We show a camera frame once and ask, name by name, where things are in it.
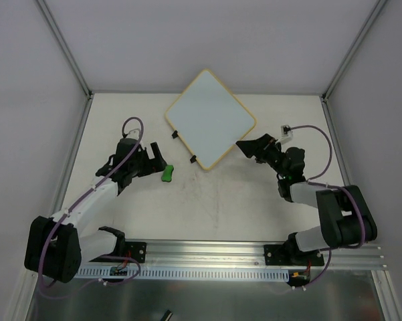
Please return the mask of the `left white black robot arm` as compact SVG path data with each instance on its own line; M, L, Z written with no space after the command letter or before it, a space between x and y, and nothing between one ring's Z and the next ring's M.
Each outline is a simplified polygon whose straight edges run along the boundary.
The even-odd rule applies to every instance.
M152 156L136 139L121 138L115 153L96 171L91 187L73 205L51 217L36 217L29 229L25 268L68 283L86 262L118 261L132 255L120 230L103 226L88 236L82 236L82 232L133 179L165 170L167 162L158 144L152 142L149 148Z

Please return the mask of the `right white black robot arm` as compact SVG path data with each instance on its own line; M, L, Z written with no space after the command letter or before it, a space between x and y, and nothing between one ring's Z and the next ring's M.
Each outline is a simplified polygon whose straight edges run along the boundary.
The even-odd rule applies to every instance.
M377 225L359 187L337 187L306 179L304 149L290 147L283 151L269 134L239 140L236 145L247 158L267 164L276 172L281 198L318 211L318 226L289 234L282 245L266 252L268 264L307 265L322 250L358 248L376 240Z

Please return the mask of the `green whiteboard eraser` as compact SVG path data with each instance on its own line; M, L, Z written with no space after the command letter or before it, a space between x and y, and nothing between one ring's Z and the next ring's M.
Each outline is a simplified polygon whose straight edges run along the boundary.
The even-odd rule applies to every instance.
M167 165L165 169L163 170L162 176L161 176L161 181L170 183L173 179L173 171L174 171L174 166L173 165Z

